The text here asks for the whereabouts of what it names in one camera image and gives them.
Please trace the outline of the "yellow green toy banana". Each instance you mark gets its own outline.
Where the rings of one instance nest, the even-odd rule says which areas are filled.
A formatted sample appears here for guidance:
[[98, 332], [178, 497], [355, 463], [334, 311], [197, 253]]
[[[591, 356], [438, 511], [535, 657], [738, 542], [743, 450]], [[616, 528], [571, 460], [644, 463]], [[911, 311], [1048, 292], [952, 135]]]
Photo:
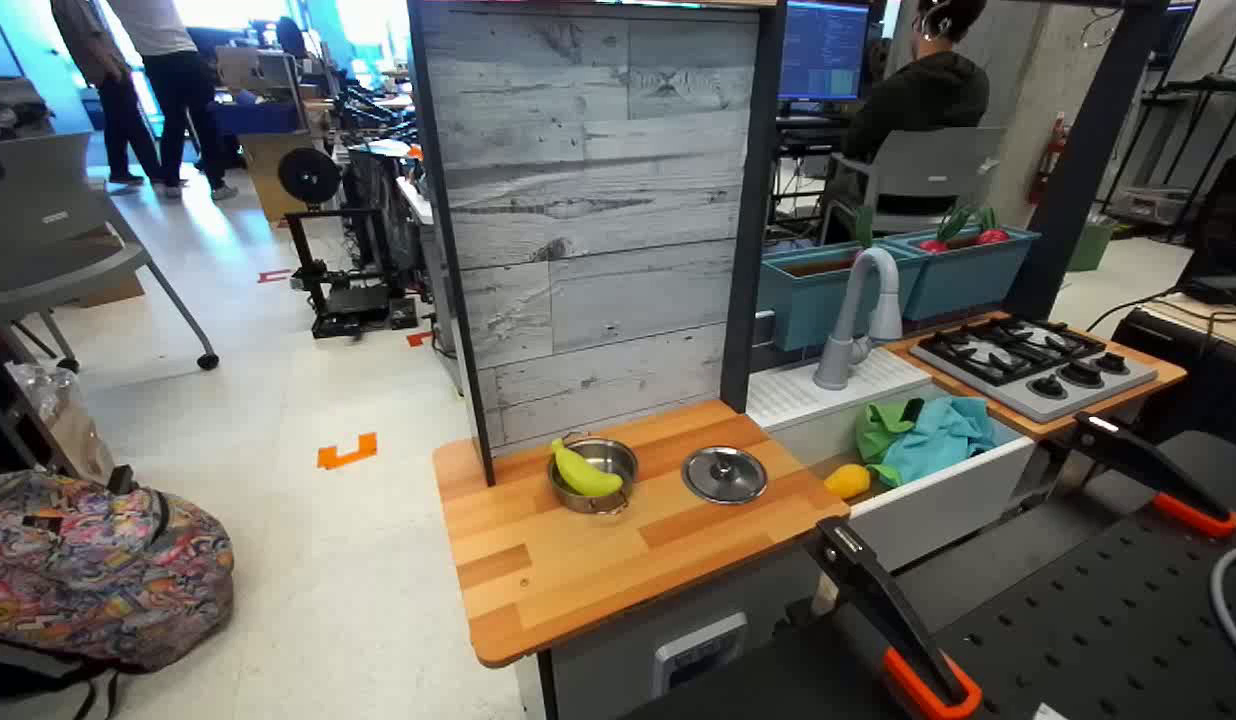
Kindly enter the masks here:
[[582, 451], [571, 451], [565, 442], [554, 444], [554, 463], [561, 481], [583, 497], [583, 499], [606, 499], [626, 487], [616, 473], [591, 469]]

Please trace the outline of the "grey stone pattern back panel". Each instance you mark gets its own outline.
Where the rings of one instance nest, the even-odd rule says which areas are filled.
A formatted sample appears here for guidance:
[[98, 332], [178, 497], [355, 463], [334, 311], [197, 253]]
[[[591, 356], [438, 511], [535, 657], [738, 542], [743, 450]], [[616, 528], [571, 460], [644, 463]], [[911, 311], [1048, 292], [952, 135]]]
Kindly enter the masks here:
[[760, 19], [420, 0], [484, 442], [721, 394]]

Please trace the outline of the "grey toy faucet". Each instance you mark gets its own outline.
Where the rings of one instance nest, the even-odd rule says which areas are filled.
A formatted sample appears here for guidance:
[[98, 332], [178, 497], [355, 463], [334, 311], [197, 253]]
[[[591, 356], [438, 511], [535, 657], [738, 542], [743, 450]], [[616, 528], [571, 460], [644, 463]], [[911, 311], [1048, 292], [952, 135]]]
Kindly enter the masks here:
[[823, 344], [823, 356], [812, 381], [829, 394], [845, 394], [853, 369], [887, 340], [905, 335], [901, 311], [901, 270], [896, 258], [883, 249], [865, 249], [847, 270], [847, 289], [841, 299], [836, 329]]

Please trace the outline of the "yellow toy fruit in sink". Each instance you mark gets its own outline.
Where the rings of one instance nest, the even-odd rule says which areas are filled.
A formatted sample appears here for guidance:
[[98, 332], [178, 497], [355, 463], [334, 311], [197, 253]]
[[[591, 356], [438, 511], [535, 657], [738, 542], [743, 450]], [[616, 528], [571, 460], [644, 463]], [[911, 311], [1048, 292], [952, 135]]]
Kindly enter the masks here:
[[823, 487], [841, 499], [860, 499], [872, 494], [872, 473], [865, 463], [841, 463], [823, 476]]

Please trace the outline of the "black orange clamp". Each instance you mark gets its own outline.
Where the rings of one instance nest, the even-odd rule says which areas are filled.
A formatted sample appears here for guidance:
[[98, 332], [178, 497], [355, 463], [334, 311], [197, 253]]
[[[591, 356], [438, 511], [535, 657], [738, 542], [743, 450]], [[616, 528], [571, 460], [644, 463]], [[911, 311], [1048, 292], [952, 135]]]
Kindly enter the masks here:
[[883, 640], [875, 669], [911, 720], [977, 720], [986, 690], [936, 644], [872, 544], [829, 516], [808, 532], [808, 555]]
[[1081, 412], [1076, 416], [1076, 450], [1096, 463], [1123, 473], [1127, 481], [1152, 494], [1152, 510], [1211, 542], [1236, 536], [1236, 510], [1217, 494], [1197, 486], [1177, 460], [1168, 460], [1155, 444], [1136, 436], [1127, 426]]

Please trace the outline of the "grey office chair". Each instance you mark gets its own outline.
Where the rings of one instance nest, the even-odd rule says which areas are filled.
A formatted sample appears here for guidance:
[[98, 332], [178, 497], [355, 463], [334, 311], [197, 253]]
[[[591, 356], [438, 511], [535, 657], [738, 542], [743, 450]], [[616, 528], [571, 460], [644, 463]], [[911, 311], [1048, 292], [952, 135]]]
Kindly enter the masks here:
[[892, 134], [872, 159], [829, 159], [823, 226], [872, 220], [875, 235], [915, 234], [986, 197], [996, 128]]

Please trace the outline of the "computer monitor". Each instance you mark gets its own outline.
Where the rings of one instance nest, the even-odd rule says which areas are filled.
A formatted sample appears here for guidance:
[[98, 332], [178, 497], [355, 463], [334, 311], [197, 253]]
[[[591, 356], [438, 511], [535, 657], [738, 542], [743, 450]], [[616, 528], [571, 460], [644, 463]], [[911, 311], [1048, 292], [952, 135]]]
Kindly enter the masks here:
[[860, 97], [867, 7], [847, 0], [793, 0], [785, 7], [780, 99], [793, 108]]

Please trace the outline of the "seated person in black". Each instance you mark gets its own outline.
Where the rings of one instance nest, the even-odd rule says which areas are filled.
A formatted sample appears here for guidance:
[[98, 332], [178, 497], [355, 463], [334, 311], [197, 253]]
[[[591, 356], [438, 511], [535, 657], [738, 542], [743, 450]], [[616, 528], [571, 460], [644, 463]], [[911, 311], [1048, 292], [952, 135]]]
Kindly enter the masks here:
[[841, 153], [872, 159], [892, 134], [977, 128], [988, 112], [988, 73], [959, 54], [988, 0], [920, 0], [911, 59], [853, 112]]

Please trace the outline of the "toy gas stove top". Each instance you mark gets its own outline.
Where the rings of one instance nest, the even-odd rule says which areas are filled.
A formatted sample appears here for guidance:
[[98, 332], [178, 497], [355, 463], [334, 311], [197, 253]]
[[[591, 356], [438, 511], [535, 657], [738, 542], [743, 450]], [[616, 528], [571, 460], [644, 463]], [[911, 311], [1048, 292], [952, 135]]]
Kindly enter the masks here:
[[1103, 340], [1017, 315], [932, 332], [911, 356], [1035, 426], [1155, 381], [1150, 364], [1112, 351]]

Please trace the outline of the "standing person dark trousers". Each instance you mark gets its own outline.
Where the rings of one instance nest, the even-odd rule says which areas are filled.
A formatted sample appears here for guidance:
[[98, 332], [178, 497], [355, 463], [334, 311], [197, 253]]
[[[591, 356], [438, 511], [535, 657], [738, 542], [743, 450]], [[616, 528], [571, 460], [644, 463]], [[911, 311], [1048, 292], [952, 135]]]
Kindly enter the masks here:
[[223, 140], [212, 117], [215, 82], [187, 24], [181, 19], [178, 0], [107, 0], [107, 4], [138, 50], [164, 117], [160, 186], [168, 194], [185, 187], [181, 178], [185, 143], [202, 140], [202, 171], [212, 197], [223, 202], [228, 197]]

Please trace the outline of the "black perforated table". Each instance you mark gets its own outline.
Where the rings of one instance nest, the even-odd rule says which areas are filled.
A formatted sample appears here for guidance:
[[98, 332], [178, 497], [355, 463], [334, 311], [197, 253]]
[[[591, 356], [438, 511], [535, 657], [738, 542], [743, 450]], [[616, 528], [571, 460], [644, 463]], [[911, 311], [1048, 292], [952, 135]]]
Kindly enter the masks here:
[[[1236, 510], [1236, 444], [1155, 444]], [[1197, 536], [1103, 473], [892, 578], [936, 644], [986, 690], [977, 720], [1236, 720], [1236, 536]], [[845, 600], [627, 720], [911, 720], [883, 640]]]

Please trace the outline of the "far black orange clamp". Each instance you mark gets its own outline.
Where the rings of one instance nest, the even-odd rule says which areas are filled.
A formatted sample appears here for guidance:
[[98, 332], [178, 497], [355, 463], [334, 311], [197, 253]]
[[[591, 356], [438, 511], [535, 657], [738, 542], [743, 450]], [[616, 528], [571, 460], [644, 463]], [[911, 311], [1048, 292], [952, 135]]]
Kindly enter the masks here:
[[1127, 481], [1152, 494], [1152, 510], [1211, 542], [1236, 536], [1236, 510], [1217, 494], [1197, 486], [1177, 460], [1168, 460], [1155, 444], [1136, 436], [1127, 426], [1081, 412], [1076, 416], [1076, 450], [1096, 463], [1123, 473]]

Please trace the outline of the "colourful patterned backpack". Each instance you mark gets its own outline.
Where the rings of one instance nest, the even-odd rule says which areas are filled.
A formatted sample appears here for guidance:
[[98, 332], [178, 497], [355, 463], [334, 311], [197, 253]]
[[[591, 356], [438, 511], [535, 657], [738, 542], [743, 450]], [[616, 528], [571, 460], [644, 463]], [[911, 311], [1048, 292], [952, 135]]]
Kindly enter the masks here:
[[0, 473], [0, 644], [157, 671], [238, 607], [228, 528], [160, 487]]

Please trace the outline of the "grey rolling chair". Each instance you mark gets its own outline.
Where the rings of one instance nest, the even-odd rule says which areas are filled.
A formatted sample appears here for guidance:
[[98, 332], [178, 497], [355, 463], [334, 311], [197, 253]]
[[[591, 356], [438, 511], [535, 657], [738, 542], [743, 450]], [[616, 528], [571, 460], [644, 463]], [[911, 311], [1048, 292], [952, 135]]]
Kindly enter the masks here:
[[76, 369], [58, 311], [133, 274], [160, 284], [202, 344], [197, 369], [212, 373], [220, 351], [210, 332], [113, 197], [88, 181], [88, 140], [58, 134], [0, 140], [0, 335], [11, 351], [23, 356], [15, 323], [42, 315], [66, 369]]

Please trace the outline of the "black 3d printer frame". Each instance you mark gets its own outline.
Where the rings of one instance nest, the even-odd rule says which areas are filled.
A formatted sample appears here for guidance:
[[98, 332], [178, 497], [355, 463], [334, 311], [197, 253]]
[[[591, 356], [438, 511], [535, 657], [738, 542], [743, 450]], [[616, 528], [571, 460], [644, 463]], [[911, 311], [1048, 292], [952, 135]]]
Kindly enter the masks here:
[[[313, 335], [359, 340], [376, 329], [411, 329], [417, 299], [383, 241], [383, 206], [355, 202], [350, 194], [350, 170], [319, 150], [285, 153], [278, 178], [281, 187], [299, 202], [299, 207], [285, 217], [285, 229], [296, 249], [291, 284], [308, 292]], [[313, 226], [334, 226], [340, 234], [343, 270], [318, 258]]]

